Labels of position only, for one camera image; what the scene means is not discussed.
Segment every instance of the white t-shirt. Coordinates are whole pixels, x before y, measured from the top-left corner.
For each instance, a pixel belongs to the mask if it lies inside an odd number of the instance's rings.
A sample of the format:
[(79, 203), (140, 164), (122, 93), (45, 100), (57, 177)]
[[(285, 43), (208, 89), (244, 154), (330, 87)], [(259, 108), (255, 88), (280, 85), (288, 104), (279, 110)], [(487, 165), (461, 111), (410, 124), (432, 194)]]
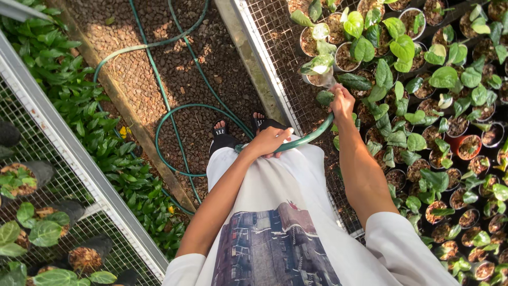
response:
[[(237, 155), (212, 155), (209, 190)], [(335, 222), (324, 172), (323, 150), (309, 144), (257, 159), (208, 257), (174, 259), (163, 286), (459, 285), (398, 214), (369, 217), (366, 247), (349, 236)]]

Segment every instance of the hand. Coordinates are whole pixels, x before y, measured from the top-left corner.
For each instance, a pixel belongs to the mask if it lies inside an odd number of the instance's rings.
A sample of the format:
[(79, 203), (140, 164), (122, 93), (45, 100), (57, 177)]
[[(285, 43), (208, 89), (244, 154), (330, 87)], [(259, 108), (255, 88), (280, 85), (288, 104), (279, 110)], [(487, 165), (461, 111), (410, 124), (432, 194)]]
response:
[(355, 105), (355, 98), (349, 91), (340, 84), (335, 84), (331, 90), (335, 94), (335, 98), (330, 102), (328, 112), (333, 111), (336, 122), (343, 120), (350, 120), (353, 114), (353, 106)]
[[(291, 141), (290, 136), (292, 133), (293, 128), (291, 127), (286, 130), (282, 130), (269, 126), (267, 129), (261, 131), (259, 135), (257, 135), (254, 140), (252, 140), (252, 142), (243, 149), (241, 154), (245, 152), (245, 154), (252, 160), (255, 160), (263, 155), (265, 158), (271, 158), (274, 156), (273, 151), (277, 150), (277, 148), (282, 145), (284, 139)], [(276, 153), (275, 158), (279, 158), (281, 153), (282, 152)]]

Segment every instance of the gravel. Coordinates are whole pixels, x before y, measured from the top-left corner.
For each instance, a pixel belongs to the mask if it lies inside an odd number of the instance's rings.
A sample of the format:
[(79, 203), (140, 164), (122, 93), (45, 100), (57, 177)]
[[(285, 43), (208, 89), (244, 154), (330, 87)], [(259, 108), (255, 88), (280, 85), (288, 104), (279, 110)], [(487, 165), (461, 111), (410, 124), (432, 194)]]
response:
[[(180, 34), (166, 1), (135, 0), (134, 4), (148, 43)], [(105, 58), (118, 49), (142, 44), (128, 0), (75, 0), (67, 1), (67, 5), (100, 58)], [(203, 2), (173, 1), (173, 7), (180, 25), (186, 30), (198, 20)], [(106, 25), (106, 19), (113, 16), (114, 22)], [(210, 3), (204, 21), (188, 39), (213, 89), (231, 111), (249, 126), (248, 117), (253, 110), (262, 110), (261, 102), (213, 2)], [(151, 48), (150, 51), (172, 108), (189, 103), (219, 107), (183, 40)], [(146, 51), (121, 54), (103, 68), (114, 75), (154, 139), (157, 125), (167, 110)], [(212, 137), (210, 128), (219, 116), (223, 117), (215, 111), (200, 107), (187, 108), (174, 114), (191, 173), (206, 172)], [(230, 132), (242, 142), (248, 141), (243, 131), (231, 121)], [(162, 126), (159, 145), (165, 159), (177, 169), (185, 171), (170, 120)], [(197, 203), (187, 176), (177, 177), (187, 195)], [(194, 178), (194, 183), (200, 197), (204, 198), (208, 190), (206, 178)]]

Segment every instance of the graphic print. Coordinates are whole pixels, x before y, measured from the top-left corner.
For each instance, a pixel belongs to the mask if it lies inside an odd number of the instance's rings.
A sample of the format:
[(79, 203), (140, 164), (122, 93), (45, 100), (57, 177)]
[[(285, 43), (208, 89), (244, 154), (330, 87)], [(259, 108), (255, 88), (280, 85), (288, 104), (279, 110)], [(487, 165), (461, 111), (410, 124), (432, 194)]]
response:
[(341, 286), (309, 212), (238, 212), (220, 231), (211, 286)]

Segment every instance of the wire mesh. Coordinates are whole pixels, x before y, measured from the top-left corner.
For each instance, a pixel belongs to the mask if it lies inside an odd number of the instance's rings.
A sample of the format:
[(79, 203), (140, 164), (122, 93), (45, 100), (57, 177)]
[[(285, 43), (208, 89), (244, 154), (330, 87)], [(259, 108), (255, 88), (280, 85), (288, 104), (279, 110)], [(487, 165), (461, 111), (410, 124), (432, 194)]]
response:
[[(265, 67), (269, 72), (278, 78), (277, 82), (284, 94), (284, 102), (291, 110), (293, 122), (300, 134), (312, 132), (323, 120), (323, 113), (314, 108), (314, 97), (319, 88), (306, 84), (298, 69), (309, 61), (308, 57), (301, 56), (297, 52), (299, 37), (303, 27), (292, 23), (288, 11), (288, 2), (284, 0), (241, 0), (245, 2), (253, 23), (259, 32), (259, 41), (262, 42), (266, 52), (259, 52), (269, 56), (273, 68)], [(356, 9), (359, 0), (343, 0), (338, 5), (337, 11), (346, 7)], [(322, 135), (320, 142), (315, 143), (327, 152), (333, 152), (332, 139)], [(325, 166), (332, 164), (325, 158)], [(356, 216), (356, 213), (347, 202), (344, 186), (332, 168), (325, 168), (326, 181), (329, 190), (329, 197), (334, 205), (334, 210), (339, 215), (342, 226), (357, 240), (365, 244), (364, 232)]]
[[(121, 271), (132, 268), (140, 274), (139, 285), (160, 285), (160, 280), (149, 270), (143, 259), (129, 243), (113, 220), (96, 204), (93, 196), (87, 191), (77, 174), (71, 169), (61, 153), (46, 137), (29, 112), (19, 102), (3, 76), (0, 78), (0, 120), (13, 123), (21, 132), (21, 141), (11, 148), (15, 152), (9, 159), (0, 161), (1, 166), (12, 162), (47, 160), (56, 169), (54, 178), (43, 188), (30, 196), (17, 198), (0, 209), (0, 221), (4, 224), (16, 218), (16, 210), (22, 202), (30, 202), (35, 208), (44, 207), (63, 199), (77, 199), (87, 206), (87, 213), (51, 247), (32, 245), (29, 252), (14, 260), (25, 263), (28, 267), (41, 266), (62, 258), (80, 243), (105, 233), (114, 242), (113, 249), (104, 263), (103, 269), (117, 275)], [(7, 259), (0, 261), (0, 270), (7, 267)]]

